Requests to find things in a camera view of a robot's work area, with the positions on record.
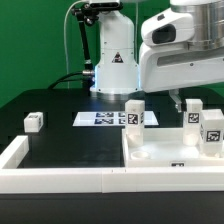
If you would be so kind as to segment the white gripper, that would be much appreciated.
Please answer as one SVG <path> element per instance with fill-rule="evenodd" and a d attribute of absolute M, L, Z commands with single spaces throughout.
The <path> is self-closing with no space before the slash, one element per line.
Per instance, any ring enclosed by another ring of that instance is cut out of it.
<path fill-rule="evenodd" d="M 141 36 L 141 88 L 170 90 L 178 112 L 178 89 L 224 82 L 223 9 L 167 9 L 142 24 Z"/>

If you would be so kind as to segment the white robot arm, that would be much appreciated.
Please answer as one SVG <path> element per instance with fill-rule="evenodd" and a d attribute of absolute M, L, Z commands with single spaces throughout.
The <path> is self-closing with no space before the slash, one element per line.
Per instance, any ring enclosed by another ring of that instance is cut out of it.
<path fill-rule="evenodd" d="M 143 22 L 139 59 L 134 25 L 122 0 L 89 0 L 99 14 L 100 61 L 94 95 L 170 92 L 224 82 L 224 0 L 170 0 L 170 7 Z"/>

